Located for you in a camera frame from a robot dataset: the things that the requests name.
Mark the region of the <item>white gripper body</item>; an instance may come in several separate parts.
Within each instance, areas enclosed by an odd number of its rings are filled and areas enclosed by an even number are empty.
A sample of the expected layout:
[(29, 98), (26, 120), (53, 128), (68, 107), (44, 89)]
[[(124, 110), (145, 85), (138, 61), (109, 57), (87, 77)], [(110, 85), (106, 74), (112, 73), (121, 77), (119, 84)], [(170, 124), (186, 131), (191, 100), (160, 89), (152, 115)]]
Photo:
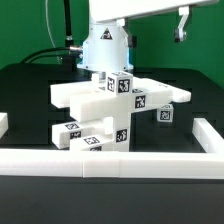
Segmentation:
[(91, 17), (97, 22), (115, 21), (174, 11), (185, 6), (203, 6), (219, 0), (89, 0)]

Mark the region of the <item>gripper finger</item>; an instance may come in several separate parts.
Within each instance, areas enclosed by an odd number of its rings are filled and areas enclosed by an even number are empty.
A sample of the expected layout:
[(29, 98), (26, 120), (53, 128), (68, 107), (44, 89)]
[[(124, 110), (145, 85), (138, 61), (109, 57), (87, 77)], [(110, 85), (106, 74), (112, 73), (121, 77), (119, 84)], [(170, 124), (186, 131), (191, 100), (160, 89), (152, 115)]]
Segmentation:
[(136, 48), (137, 47), (137, 37), (132, 35), (129, 31), (129, 21), (125, 18), (121, 18), (117, 20), (117, 25), (120, 26), (125, 35), (127, 40), (127, 45), (129, 48)]
[(185, 41), (187, 37), (186, 27), (191, 16), (191, 9), (189, 6), (180, 7), (178, 13), (180, 21), (174, 31), (174, 40), (176, 42), (182, 42)]

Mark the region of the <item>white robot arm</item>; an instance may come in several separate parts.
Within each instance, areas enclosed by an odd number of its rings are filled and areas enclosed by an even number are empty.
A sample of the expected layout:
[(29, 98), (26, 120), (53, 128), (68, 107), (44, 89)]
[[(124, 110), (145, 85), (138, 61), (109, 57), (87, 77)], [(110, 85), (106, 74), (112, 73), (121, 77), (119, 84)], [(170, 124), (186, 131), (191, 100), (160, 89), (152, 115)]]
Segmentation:
[(177, 10), (181, 16), (174, 35), (184, 41), (184, 27), (192, 7), (218, 3), (219, 0), (88, 0), (89, 35), (83, 43), (79, 68), (95, 72), (131, 70), (129, 38), (124, 29), (127, 19), (158, 15)]

